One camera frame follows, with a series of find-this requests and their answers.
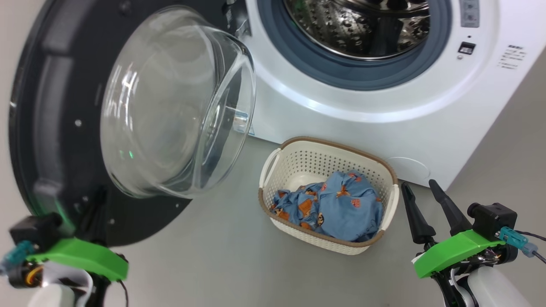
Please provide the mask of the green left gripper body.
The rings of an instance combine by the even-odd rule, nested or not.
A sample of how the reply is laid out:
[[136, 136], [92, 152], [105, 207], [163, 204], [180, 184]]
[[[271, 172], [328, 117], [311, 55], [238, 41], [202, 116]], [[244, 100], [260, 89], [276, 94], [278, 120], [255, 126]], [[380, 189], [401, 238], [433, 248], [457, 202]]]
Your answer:
[[129, 269], [128, 262], [111, 249], [76, 238], [62, 239], [45, 252], [26, 256], [26, 261], [53, 261], [103, 276], [109, 281], [124, 281]]

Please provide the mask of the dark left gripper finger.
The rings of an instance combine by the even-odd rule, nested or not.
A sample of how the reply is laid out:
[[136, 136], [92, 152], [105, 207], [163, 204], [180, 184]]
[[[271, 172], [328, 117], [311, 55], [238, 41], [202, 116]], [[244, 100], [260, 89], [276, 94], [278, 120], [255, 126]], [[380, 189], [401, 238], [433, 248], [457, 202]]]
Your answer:
[[81, 239], [101, 246], [107, 244], [107, 189], [93, 195], [81, 220]]

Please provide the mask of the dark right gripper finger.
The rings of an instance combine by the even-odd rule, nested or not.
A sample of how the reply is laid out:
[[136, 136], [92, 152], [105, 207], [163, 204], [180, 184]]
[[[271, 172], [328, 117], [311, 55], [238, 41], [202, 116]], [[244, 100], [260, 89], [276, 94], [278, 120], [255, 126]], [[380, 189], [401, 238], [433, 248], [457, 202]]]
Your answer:
[[452, 201], [452, 199], [442, 190], [438, 182], [430, 179], [429, 187], [435, 198], [435, 200], [441, 205], [445, 217], [449, 223], [449, 233], [451, 236], [455, 236], [458, 233], [469, 231], [472, 229], [472, 224], [466, 216], [461, 212], [458, 206]]
[[431, 245], [434, 243], [435, 230], [425, 220], [421, 210], [416, 204], [416, 197], [410, 185], [404, 182], [401, 185], [402, 198], [407, 214], [408, 225], [411, 231], [412, 241], [417, 244]]

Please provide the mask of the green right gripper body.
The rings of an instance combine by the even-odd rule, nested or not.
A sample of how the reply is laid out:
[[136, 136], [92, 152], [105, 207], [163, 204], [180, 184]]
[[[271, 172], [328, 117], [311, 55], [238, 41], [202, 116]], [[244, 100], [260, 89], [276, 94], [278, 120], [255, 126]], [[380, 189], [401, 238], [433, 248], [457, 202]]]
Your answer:
[[489, 241], [473, 230], [458, 233], [437, 243], [412, 261], [418, 278], [431, 277], [433, 273], [457, 264], [485, 249], [504, 245], [504, 241]]

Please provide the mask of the large blue printed garment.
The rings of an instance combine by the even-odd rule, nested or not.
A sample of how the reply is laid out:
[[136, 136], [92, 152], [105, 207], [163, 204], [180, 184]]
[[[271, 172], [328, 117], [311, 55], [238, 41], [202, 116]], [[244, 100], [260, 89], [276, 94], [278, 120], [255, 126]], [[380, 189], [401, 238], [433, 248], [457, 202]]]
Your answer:
[[336, 171], [326, 179], [317, 196], [317, 230], [323, 235], [363, 243], [378, 233], [383, 204], [359, 171]]

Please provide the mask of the black round glass washer door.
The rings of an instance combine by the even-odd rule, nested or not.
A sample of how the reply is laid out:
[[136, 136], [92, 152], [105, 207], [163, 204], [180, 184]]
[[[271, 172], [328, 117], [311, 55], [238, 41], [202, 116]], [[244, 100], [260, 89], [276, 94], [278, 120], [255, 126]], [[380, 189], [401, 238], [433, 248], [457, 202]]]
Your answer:
[[256, 96], [226, 0], [45, 0], [12, 88], [9, 151], [32, 214], [71, 235], [107, 189], [107, 246], [156, 234], [228, 177]]

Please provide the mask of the small blue printed garment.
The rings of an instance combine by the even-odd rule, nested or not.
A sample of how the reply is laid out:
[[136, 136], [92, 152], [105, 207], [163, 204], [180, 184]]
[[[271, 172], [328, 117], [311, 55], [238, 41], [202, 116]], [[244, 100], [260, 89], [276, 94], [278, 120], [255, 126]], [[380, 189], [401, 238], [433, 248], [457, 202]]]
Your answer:
[[319, 196], [324, 183], [310, 183], [295, 191], [278, 190], [269, 211], [277, 217], [303, 229], [322, 233], [324, 217], [319, 208]]

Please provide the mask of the white front-load washing machine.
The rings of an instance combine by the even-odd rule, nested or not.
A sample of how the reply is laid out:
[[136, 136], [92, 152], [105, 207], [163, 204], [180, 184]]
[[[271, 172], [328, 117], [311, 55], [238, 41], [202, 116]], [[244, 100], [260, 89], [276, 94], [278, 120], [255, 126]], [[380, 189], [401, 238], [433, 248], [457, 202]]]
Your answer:
[[[441, 56], [421, 75], [383, 90], [326, 85], [298, 71], [275, 48], [246, 0], [257, 98], [249, 134], [281, 144], [296, 136], [339, 142], [384, 160], [425, 164], [449, 187], [500, 112], [546, 50], [546, 0], [480, 0], [480, 26], [461, 27], [452, 0], [452, 29]], [[458, 53], [462, 41], [472, 55]]]

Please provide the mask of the stainless steel washing machine drum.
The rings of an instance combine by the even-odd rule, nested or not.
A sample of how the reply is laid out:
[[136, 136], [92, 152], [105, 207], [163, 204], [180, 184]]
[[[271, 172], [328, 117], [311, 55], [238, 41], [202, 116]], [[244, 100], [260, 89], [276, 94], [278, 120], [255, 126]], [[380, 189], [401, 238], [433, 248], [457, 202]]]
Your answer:
[[403, 55], [430, 31], [427, 0], [283, 0], [292, 22], [310, 41], [360, 61]]

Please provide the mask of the grey-blue rubber door gasket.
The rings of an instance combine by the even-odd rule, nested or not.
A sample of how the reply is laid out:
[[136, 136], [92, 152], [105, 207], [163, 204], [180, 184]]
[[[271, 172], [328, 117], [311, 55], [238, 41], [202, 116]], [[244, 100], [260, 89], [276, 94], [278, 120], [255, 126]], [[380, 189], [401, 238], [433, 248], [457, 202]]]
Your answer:
[[339, 89], [371, 91], [409, 82], [441, 56], [452, 29], [452, 0], [427, 1], [427, 39], [403, 55], [378, 61], [343, 58], [316, 45], [294, 25], [283, 0], [257, 0], [257, 10], [275, 48], [298, 71]]

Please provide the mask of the metal door hinge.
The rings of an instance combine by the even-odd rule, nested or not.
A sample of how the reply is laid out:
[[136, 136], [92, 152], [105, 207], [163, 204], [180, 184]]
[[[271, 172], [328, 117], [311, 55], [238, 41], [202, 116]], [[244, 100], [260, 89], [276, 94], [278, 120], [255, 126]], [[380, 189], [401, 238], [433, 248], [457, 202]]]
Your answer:
[[252, 37], [251, 23], [246, 0], [225, 0], [222, 13], [227, 21], [228, 32], [239, 40]]

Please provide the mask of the round white filter cover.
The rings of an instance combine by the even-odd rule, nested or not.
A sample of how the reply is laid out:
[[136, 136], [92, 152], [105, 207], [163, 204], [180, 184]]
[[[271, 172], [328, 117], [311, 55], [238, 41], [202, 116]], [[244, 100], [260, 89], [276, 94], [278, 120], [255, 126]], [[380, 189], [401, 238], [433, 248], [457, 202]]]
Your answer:
[[394, 169], [400, 180], [415, 183], [420, 186], [428, 186], [431, 172], [429, 168], [415, 159], [407, 157], [390, 157], [386, 162]]

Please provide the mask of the cream perforated laundry basket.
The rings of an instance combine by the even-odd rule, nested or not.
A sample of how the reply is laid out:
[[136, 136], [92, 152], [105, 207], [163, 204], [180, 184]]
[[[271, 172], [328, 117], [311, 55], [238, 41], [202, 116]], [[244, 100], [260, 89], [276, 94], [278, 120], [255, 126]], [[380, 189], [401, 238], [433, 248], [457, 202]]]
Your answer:
[[[320, 235], [296, 226], [271, 211], [278, 190], [294, 191], [309, 183], [323, 182], [335, 171], [362, 173], [378, 193], [383, 217], [377, 234], [355, 243]], [[368, 152], [312, 137], [294, 137], [271, 152], [259, 178], [258, 201], [271, 222], [287, 235], [329, 251], [354, 256], [382, 238], [395, 215], [400, 189], [394, 169], [383, 159]]]

